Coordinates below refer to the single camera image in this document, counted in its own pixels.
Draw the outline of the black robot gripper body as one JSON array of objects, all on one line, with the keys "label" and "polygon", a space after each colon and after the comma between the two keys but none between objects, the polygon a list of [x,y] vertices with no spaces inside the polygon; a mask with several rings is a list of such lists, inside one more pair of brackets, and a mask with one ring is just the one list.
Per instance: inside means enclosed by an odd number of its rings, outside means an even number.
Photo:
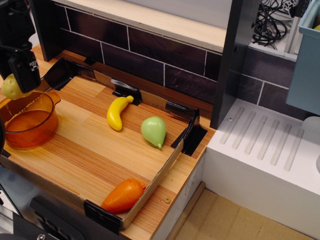
[{"label": "black robot gripper body", "polygon": [[2,0],[0,2],[0,54],[22,55],[31,58],[30,37],[35,27],[27,0]]}]

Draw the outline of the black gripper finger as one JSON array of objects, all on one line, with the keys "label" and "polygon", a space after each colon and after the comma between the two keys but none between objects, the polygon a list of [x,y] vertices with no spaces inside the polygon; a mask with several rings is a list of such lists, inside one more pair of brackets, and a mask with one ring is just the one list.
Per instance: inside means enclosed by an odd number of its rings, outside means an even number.
[{"label": "black gripper finger", "polygon": [[15,52],[8,64],[22,93],[29,93],[40,86],[39,66],[32,51]]}]

